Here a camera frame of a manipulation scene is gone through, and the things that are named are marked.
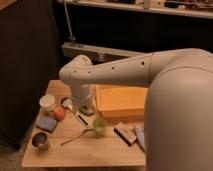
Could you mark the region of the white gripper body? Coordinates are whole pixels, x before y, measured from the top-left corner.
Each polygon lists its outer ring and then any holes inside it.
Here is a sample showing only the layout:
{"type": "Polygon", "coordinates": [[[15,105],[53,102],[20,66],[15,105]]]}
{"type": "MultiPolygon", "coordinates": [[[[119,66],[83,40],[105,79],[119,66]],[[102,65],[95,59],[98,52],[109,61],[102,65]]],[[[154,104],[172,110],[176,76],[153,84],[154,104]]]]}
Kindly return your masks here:
{"type": "Polygon", "coordinates": [[[92,94],[89,85],[71,87],[72,101],[79,107],[89,106],[92,103],[92,94]]]}

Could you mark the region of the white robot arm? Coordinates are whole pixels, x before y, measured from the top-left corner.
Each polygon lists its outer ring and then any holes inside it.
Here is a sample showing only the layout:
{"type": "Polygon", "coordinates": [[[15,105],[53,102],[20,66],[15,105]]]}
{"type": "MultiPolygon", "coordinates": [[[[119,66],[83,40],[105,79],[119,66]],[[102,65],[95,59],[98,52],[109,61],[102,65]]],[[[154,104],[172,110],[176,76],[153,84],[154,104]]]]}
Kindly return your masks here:
{"type": "Polygon", "coordinates": [[[78,55],[59,78],[78,105],[91,84],[146,87],[146,171],[213,171],[213,53],[177,49],[98,65],[78,55]]]}

